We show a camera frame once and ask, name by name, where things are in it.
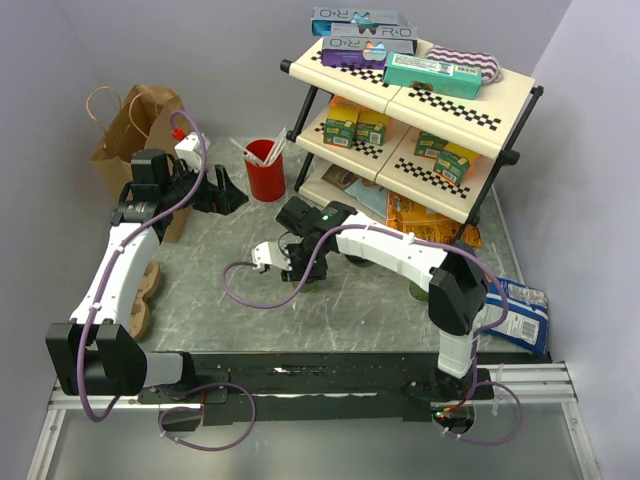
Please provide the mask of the green paper coffee cup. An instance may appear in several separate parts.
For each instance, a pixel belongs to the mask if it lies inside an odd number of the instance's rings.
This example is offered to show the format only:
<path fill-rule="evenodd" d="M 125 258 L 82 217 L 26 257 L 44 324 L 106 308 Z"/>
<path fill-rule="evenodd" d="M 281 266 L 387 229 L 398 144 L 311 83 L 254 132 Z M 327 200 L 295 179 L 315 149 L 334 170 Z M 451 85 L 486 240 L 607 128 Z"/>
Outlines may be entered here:
<path fill-rule="evenodd" d="M 320 287 L 320 285 L 322 284 L 321 280 L 313 280 L 313 281 L 307 281 L 306 283 L 304 283 L 302 285 L 302 288 L 300 289 L 301 293 L 310 293 L 315 291 L 317 288 Z"/>

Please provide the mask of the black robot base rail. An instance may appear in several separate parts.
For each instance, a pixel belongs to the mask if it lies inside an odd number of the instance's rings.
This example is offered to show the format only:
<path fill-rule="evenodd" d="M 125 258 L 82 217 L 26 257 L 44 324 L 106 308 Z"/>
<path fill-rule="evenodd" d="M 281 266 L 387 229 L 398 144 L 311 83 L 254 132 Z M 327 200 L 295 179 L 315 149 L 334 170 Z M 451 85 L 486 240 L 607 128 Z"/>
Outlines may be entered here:
<path fill-rule="evenodd" d="M 429 422 L 438 404 L 459 402 L 469 379 L 437 370 L 427 352 L 194 353 L 192 378 L 146 389 L 142 404 L 204 406 L 207 426 L 258 421 L 400 418 Z"/>

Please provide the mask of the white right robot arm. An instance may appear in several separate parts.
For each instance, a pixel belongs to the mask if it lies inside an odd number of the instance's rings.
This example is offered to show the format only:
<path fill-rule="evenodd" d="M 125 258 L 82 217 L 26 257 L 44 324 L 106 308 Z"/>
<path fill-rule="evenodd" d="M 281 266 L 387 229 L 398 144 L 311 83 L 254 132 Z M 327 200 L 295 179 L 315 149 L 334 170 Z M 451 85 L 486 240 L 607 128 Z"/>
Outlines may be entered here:
<path fill-rule="evenodd" d="M 324 209 L 293 197 L 276 221 L 300 241 L 283 250 L 281 278 L 298 285 L 326 278 L 330 253 L 369 262 L 416 284 L 429 295 L 428 316 L 439 329 L 437 387 L 459 398 L 472 384 L 476 316 L 489 290 L 488 274 L 473 250 L 462 244 L 429 246 L 333 201 Z"/>

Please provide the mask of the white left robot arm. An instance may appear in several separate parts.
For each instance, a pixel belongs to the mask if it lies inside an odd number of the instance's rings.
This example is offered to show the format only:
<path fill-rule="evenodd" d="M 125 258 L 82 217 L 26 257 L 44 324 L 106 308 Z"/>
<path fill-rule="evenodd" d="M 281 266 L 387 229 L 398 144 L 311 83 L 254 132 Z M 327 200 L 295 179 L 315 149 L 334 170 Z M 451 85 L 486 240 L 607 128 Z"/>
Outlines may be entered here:
<path fill-rule="evenodd" d="M 91 286 L 66 323 L 50 325 L 45 343 L 67 395 L 136 395 L 161 385 L 177 402 L 198 387 L 185 353 L 144 351 L 129 333 L 132 309 L 149 262 L 177 208 L 229 215 L 248 197 L 216 164 L 206 177 L 206 150 L 189 137 L 172 153 L 136 152 L 132 178 L 121 189 L 111 217 L 104 257 Z"/>

